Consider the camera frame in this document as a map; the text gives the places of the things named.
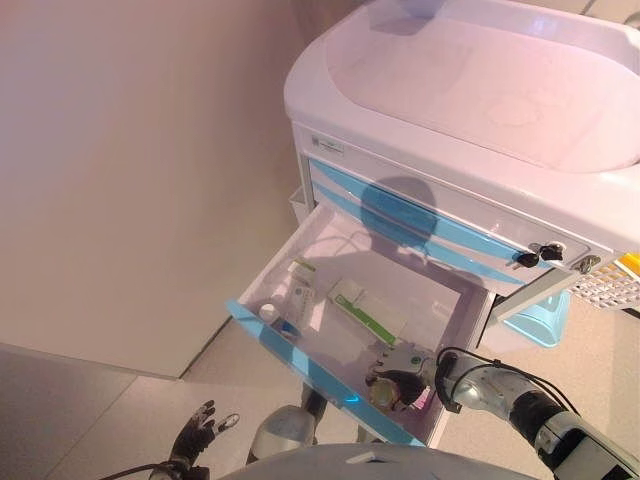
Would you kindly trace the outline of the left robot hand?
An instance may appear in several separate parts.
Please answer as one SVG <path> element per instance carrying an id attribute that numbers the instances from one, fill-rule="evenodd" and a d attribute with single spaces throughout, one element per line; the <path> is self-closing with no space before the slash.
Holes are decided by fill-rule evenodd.
<path id="1" fill-rule="evenodd" d="M 177 435 L 170 455 L 171 462 L 191 468 L 199 455 L 222 433 L 233 428 L 240 415 L 232 413 L 221 421 L 216 421 L 215 401 L 205 401 L 188 419 Z"/>

